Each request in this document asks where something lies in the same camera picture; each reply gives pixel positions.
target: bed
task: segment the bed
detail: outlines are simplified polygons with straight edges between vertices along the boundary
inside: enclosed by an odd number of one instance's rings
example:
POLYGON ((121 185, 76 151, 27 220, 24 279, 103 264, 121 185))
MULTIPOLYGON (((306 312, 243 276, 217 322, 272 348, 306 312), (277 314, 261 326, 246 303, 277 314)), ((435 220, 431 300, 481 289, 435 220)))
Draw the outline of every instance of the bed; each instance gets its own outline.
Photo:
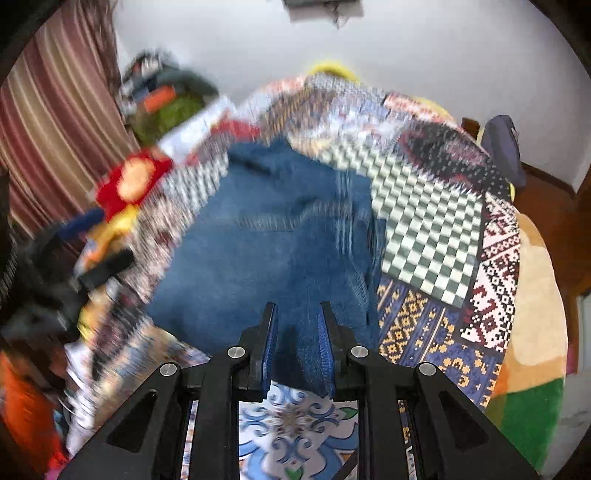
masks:
MULTIPOLYGON (((160 142, 177 165, 114 247, 132 248, 135 267, 96 292, 81 316, 70 452, 159 364, 207 361, 155 327, 145 305, 223 181, 228 148, 284 137, 311 161, 372 179, 374 212, 388 221, 380 353, 436 364, 541 469, 566 373, 564 309, 544 242, 488 154, 435 104, 322 73, 274 82, 238 106, 223 99, 200 115, 160 142), (381 175, 390 161, 398 169, 381 175)), ((328 479, 356 447, 355 403, 273 383, 262 405, 239 410, 244 478, 328 479)), ((407 427, 405 438, 413 476, 407 427)))

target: curtain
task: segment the curtain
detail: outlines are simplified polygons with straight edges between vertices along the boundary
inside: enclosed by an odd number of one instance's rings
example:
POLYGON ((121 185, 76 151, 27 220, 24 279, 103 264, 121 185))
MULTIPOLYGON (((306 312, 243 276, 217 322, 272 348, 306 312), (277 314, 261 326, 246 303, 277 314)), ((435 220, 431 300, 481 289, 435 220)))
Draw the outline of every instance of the curtain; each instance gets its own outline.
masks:
POLYGON ((28 234, 88 209, 88 192, 138 148, 113 99, 119 86, 109 0, 67 0, 0 87, 0 165, 28 234))

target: red cloth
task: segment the red cloth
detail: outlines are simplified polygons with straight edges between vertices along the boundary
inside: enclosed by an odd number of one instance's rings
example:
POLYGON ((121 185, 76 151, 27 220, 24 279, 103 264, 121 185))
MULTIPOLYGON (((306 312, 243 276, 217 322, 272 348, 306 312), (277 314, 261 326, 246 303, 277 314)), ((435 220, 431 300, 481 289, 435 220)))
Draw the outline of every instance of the red cloth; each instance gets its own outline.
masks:
POLYGON ((53 456, 49 459, 49 468, 45 475, 45 480, 57 480, 61 471, 70 461, 57 433, 53 437, 53 449, 53 456))
POLYGON ((123 200, 117 193, 117 183, 121 179, 121 172, 125 162, 111 171, 109 178, 106 181, 101 181, 97 184, 96 202, 101 207, 103 207, 103 210, 105 211, 105 220, 107 222, 128 205, 141 205, 159 179, 171 168, 173 168, 173 161, 170 158, 156 160, 148 150, 141 150, 133 155, 130 155, 126 160, 129 160, 130 158, 140 158, 144 161, 151 162, 152 165, 154 165, 154 172, 152 173, 144 194, 139 199, 131 203, 123 200))

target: floor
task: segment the floor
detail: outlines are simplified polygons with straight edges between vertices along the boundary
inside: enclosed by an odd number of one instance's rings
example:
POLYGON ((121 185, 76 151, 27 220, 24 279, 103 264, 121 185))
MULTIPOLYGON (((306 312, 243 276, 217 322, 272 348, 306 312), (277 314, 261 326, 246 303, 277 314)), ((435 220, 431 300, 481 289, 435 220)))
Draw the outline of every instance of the floor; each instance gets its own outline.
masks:
POLYGON ((570 293, 591 272, 591 208, 563 189, 528 174, 527 186, 515 197, 515 206, 536 224, 554 265, 556 283, 567 312, 569 346, 577 358, 578 320, 569 309, 570 293))

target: yellow object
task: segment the yellow object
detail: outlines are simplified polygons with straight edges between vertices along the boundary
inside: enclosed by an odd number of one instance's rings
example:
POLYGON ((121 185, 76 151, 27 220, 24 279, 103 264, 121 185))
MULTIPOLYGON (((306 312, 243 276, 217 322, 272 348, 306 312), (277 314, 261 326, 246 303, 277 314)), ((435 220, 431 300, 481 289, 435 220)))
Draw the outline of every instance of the yellow object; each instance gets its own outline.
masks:
POLYGON ((347 67, 341 65, 336 61, 323 61, 321 63, 317 63, 312 67, 312 69, 308 72, 308 75, 314 75, 315 73, 327 73, 329 75, 334 75, 335 77, 341 77, 345 80, 349 80, 351 82, 360 82, 357 75, 355 75, 352 71, 350 71, 347 67))
POLYGON ((88 303, 80 311, 78 330, 86 343, 92 343, 99 321, 105 315, 110 304, 106 288, 103 286, 93 292, 88 303))
POLYGON ((482 136, 484 135, 484 127, 481 127, 476 136, 476 145, 480 146, 482 143, 482 136))
POLYGON ((96 238, 96 248, 89 254, 88 260, 100 262, 105 256, 109 244, 116 237, 126 235, 134 227, 137 216, 138 208, 135 205, 128 205, 115 215, 96 238))

